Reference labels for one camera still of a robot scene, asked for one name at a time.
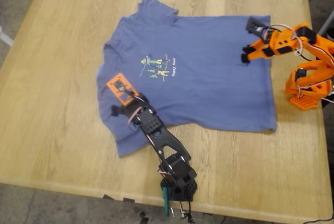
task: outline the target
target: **orange plastic part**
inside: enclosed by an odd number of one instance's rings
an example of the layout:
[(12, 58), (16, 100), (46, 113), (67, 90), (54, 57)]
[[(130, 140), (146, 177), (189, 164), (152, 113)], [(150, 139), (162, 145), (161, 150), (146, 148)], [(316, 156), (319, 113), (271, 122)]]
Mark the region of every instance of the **orange plastic part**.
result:
[[(300, 23), (292, 28), (294, 32), (300, 27), (308, 27), (307, 23)], [(300, 42), (293, 37), (294, 34), (290, 29), (284, 29), (282, 32), (274, 30), (272, 32), (268, 44), (264, 44), (261, 39), (257, 40), (250, 46), (255, 51), (247, 55), (248, 59), (256, 58), (273, 58), (275, 55), (281, 55), (278, 50), (283, 47), (290, 47), (291, 51), (300, 49)], [(298, 69), (302, 68), (308, 72), (305, 77), (295, 79), (296, 70), (292, 71), (288, 81), (285, 84), (285, 93), (295, 95), (290, 98), (290, 103), (301, 110), (317, 108), (319, 99), (326, 97), (332, 91), (332, 82), (330, 80), (334, 75), (334, 42), (327, 40), (320, 35), (316, 35), (314, 44), (310, 44), (307, 37), (300, 37), (302, 47), (314, 54), (319, 60), (309, 61), (298, 65)], [(263, 50), (270, 48), (274, 52), (274, 56), (268, 57)]]
[(116, 87), (115, 87), (115, 83), (117, 81), (120, 81), (123, 83), (124, 87), (126, 90), (128, 91), (132, 91), (134, 93), (135, 96), (138, 95), (137, 91), (132, 87), (132, 85), (130, 84), (130, 82), (124, 77), (124, 75), (122, 73), (118, 73), (116, 74), (112, 79), (110, 79), (106, 85), (109, 87), (109, 89), (114, 93), (114, 95), (118, 98), (118, 100), (122, 103), (122, 105), (128, 105), (133, 98), (128, 96), (126, 100), (123, 100), (121, 97), (126, 94), (123, 91), (119, 91)]

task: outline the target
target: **black plastic part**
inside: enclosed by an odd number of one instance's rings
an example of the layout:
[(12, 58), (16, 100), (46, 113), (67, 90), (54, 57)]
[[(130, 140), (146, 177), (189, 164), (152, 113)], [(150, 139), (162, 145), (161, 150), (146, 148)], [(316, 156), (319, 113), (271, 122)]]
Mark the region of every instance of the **black plastic part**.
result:
[(247, 54), (253, 53), (256, 49), (252, 46), (246, 46), (244, 48), (242, 48), (242, 51), (244, 51)]
[(272, 57), (275, 55), (275, 53), (272, 51), (272, 49), (269, 46), (267, 48), (262, 49), (262, 51), (267, 57)]
[(241, 62), (246, 63), (246, 64), (250, 63), (247, 54), (245, 54), (245, 53), (241, 54)]
[(298, 37), (307, 37), (308, 42), (312, 45), (315, 44), (315, 42), (317, 40), (317, 33), (312, 31), (308, 27), (299, 27), (297, 29), (297, 36)]
[(250, 17), (248, 19), (248, 22), (247, 22), (247, 25), (246, 25), (246, 30), (249, 33), (252, 33), (252, 34), (258, 36), (259, 38), (261, 38), (262, 41), (264, 42), (264, 44), (268, 44), (269, 43), (271, 35), (272, 35), (272, 31), (273, 31), (272, 29), (269, 29), (268, 33), (267, 33), (267, 36), (264, 39), (262, 37), (262, 34), (263, 34), (264, 30), (267, 30), (267, 29), (268, 29), (268, 26), (266, 26), (265, 24), (263, 24), (261, 21), (255, 19), (253, 17)]
[(140, 127), (147, 135), (150, 135), (163, 127), (163, 123), (159, 116), (154, 115), (149, 110), (143, 110), (143, 112), (139, 114), (138, 117), (141, 122)]
[(299, 79), (299, 78), (305, 77), (306, 74), (307, 74), (307, 70), (302, 69), (302, 68), (299, 68), (299, 69), (296, 71), (296, 74), (295, 74), (295, 77), (294, 77), (294, 81), (296, 81), (296, 80)]
[(118, 80), (114, 83), (114, 86), (118, 89), (118, 91), (122, 91), (123, 89), (125, 89), (124, 84)]
[(179, 152), (177, 152), (170, 155), (166, 158), (166, 162), (162, 162), (159, 165), (159, 169), (161, 171), (168, 171), (172, 174), (171, 179), (179, 187), (187, 185), (197, 175), (195, 170), (188, 164), (188, 162), (185, 162), (185, 160), (186, 159)]
[(289, 46), (285, 46), (283, 48), (278, 48), (277, 51), (281, 54), (290, 53), (290, 52), (292, 52), (292, 48), (289, 47)]
[[(125, 114), (131, 117), (139, 107), (142, 107), (137, 112), (136, 117), (133, 117), (132, 123), (139, 126), (150, 140), (152, 147), (161, 160), (160, 170), (167, 172), (166, 176), (177, 186), (183, 187), (187, 185), (197, 175), (195, 170), (189, 165), (190, 154), (182, 143), (167, 130), (146, 97), (142, 93), (138, 97), (134, 97), (126, 106), (112, 106), (112, 115)], [(165, 158), (163, 151), (165, 146), (174, 149), (176, 153)]]
[(160, 182), (161, 189), (163, 187), (169, 187), (168, 200), (178, 202), (192, 202), (194, 194), (197, 190), (197, 183), (195, 180), (189, 182), (186, 186), (178, 187), (173, 181), (162, 179)]

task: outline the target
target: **orange robot base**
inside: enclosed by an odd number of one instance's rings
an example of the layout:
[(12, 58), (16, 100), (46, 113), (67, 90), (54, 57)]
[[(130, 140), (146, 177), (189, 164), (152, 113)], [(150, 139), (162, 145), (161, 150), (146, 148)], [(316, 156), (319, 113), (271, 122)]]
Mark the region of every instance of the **orange robot base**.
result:
[(331, 80), (319, 82), (307, 88), (301, 87), (296, 82), (296, 72), (297, 70), (292, 71), (288, 81), (285, 83), (284, 92), (288, 95), (294, 95), (289, 99), (289, 102), (303, 111), (318, 108), (319, 100), (332, 91)]

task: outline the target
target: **green component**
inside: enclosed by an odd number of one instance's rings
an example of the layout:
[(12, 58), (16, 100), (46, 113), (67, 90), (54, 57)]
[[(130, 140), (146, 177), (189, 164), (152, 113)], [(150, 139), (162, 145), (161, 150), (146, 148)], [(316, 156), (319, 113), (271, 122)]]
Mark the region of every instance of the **green component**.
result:
[(162, 188), (163, 213), (164, 213), (165, 216), (169, 216), (168, 192), (169, 192), (169, 187), (163, 187)]

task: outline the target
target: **t-shirt sleeve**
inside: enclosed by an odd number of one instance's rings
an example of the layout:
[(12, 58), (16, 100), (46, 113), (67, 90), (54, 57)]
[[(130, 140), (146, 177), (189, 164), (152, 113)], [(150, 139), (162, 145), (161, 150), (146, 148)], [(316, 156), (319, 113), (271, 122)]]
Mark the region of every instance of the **t-shirt sleeve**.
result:
[(166, 19), (171, 19), (178, 13), (178, 10), (169, 7), (158, 0), (142, 0), (138, 4), (138, 13), (144, 18), (162, 22)]

